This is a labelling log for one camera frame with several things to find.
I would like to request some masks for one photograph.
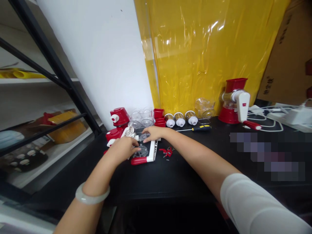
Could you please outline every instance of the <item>red handle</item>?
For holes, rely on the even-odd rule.
[[[132,158],[131,159],[131,165],[139,165],[139,164],[143,164],[143,163],[147,163],[147,158],[146,157]]]
[[[260,130],[262,128],[260,124],[255,123],[255,122],[251,122],[251,121],[248,121],[248,120],[245,120],[243,122],[243,124],[248,126],[248,127],[250,127],[253,130]]]

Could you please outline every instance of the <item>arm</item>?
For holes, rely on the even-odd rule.
[[[116,167],[136,151],[141,150],[140,148],[132,148],[132,145],[139,146],[138,142],[130,137],[117,139],[85,182],[82,188],[83,193],[92,197],[104,194]],[[54,234],[95,233],[103,203],[86,205],[74,198],[58,223]]]
[[[150,133],[145,141],[164,138],[179,151],[223,205],[239,233],[312,233],[305,221],[212,150],[173,129],[152,126],[145,132]]]
[[[146,142],[164,138],[179,151],[219,202],[220,189],[225,178],[230,174],[240,173],[212,150],[171,128],[152,126],[144,129],[142,133],[145,132],[150,133],[150,137],[145,139]]]

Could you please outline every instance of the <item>pixelated area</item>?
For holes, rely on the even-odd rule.
[[[231,133],[237,151],[250,153],[258,170],[271,174],[271,181],[306,181],[312,162],[311,133]]]

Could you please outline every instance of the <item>hand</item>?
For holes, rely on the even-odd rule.
[[[162,138],[165,135],[165,131],[167,128],[164,127],[156,127],[156,126],[151,126],[148,128],[145,128],[142,132],[142,134],[149,132],[150,136],[146,138],[143,143],[149,142],[151,140],[158,140],[159,138]]]
[[[118,166],[135,152],[140,151],[140,148],[132,148],[132,146],[139,146],[139,143],[131,137],[122,137],[115,140],[104,157],[110,157],[112,161]]]

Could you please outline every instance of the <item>screwdriver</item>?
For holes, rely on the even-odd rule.
[[[210,131],[210,129],[211,129],[210,125],[202,125],[199,127],[194,127],[192,129],[178,130],[177,132],[182,132],[182,131]]]

